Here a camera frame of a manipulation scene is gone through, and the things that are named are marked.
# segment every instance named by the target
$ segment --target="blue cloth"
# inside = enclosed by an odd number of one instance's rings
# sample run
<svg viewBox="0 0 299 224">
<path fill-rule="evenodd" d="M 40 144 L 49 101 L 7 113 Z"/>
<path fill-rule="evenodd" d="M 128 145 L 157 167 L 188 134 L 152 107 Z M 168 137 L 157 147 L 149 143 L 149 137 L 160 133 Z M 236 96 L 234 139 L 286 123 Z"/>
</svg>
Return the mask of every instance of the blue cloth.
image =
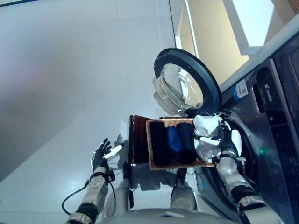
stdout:
<svg viewBox="0 0 299 224">
<path fill-rule="evenodd" d="M 178 135 L 178 130 L 175 126 L 166 127 L 167 134 L 167 147 L 170 152 L 170 156 L 173 159 L 180 160 L 182 148 L 182 142 Z"/>
</svg>

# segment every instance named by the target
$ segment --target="black cable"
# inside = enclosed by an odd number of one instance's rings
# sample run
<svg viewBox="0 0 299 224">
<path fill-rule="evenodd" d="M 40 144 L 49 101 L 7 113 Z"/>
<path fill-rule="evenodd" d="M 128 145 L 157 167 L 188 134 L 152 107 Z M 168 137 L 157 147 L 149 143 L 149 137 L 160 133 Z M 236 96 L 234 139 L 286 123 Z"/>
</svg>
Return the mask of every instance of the black cable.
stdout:
<svg viewBox="0 0 299 224">
<path fill-rule="evenodd" d="M 116 210 L 116 196 L 115 196 L 115 191 L 114 191 L 114 187 L 113 185 L 111 184 L 111 182 L 109 182 L 111 188 L 112 188 L 112 191 L 113 191 L 113 196 L 114 196 L 114 208 L 113 208 L 113 213 L 112 213 L 112 216 L 114 216 L 115 214 L 115 210 Z"/>
<path fill-rule="evenodd" d="M 252 181 L 249 177 L 246 176 L 246 172 L 245 172 L 245 166 L 244 165 L 241 165 L 241 169 L 242 169 L 242 173 L 243 173 L 243 176 L 245 177 L 245 179 L 253 186 L 255 187 L 256 186 L 256 183 L 254 181 Z"/>
<path fill-rule="evenodd" d="M 66 214 L 68 214 L 69 216 L 71 215 L 71 213 L 69 213 L 69 212 L 64 208 L 64 203 L 65 203 L 70 197 L 72 197 L 72 196 L 74 196 L 75 194 L 79 193 L 80 191 L 84 190 L 84 189 L 87 187 L 88 184 L 89 184 L 89 181 L 86 181 L 84 187 L 80 188 L 79 190 L 77 190 L 77 191 L 75 191 L 74 193 L 72 193 L 72 194 L 70 194 L 69 196 L 67 196 L 67 197 L 64 199 L 64 201 L 62 202 L 62 204 L 61 204 L 62 210 L 63 210 Z"/>
</svg>

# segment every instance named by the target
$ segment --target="washing machine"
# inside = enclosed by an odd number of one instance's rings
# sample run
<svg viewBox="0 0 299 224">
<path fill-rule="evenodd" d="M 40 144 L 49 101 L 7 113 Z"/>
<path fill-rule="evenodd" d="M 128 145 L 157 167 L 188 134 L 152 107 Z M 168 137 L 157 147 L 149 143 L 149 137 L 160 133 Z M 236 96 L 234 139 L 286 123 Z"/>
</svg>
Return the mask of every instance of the washing machine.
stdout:
<svg viewBox="0 0 299 224">
<path fill-rule="evenodd" d="M 299 27 L 223 93 L 212 73 L 180 49 L 154 65 L 157 102 L 181 116 L 220 114 L 242 137 L 240 173 L 288 224 L 299 223 Z M 196 168 L 198 190 L 217 212 L 241 222 L 216 168 Z"/>
</svg>

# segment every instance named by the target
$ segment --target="white fabric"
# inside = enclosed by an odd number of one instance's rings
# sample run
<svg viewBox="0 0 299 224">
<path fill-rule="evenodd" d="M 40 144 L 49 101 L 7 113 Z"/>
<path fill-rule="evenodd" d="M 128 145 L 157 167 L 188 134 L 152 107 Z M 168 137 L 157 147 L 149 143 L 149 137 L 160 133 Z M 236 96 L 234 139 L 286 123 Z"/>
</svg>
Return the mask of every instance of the white fabric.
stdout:
<svg viewBox="0 0 299 224">
<path fill-rule="evenodd" d="M 193 120 L 195 134 L 197 136 L 210 137 L 210 134 L 218 127 L 220 121 L 222 121 L 222 118 L 219 116 L 197 115 Z"/>
<path fill-rule="evenodd" d="M 212 140 L 213 133 L 217 133 L 217 128 L 221 129 L 220 122 L 222 118 L 219 116 L 200 116 L 194 118 L 195 134 L 200 137 L 200 140 L 194 139 L 194 146 L 197 155 L 207 163 L 212 162 L 212 157 L 219 156 L 221 149 L 218 147 L 220 140 Z M 232 130 L 232 142 L 236 146 L 239 156 L 242 152 L 242 139 L 238 130 Z"/>
</svg>

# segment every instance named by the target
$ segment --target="washer door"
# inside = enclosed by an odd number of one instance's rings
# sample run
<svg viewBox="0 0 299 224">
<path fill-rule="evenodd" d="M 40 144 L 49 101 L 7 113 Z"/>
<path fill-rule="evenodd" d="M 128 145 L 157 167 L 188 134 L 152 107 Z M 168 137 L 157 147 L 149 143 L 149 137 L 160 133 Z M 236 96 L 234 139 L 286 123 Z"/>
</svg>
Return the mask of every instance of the washer door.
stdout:
<svg viewBox="0 0 299 224">
<path fill-rule="evenodd" d="M 217 113 L 221 105 L 219 86 L 209 69 L 187 51 L 165 49 L 155 60 L 154 97 L 170 115 L 189 117 Z"/>
</svg>

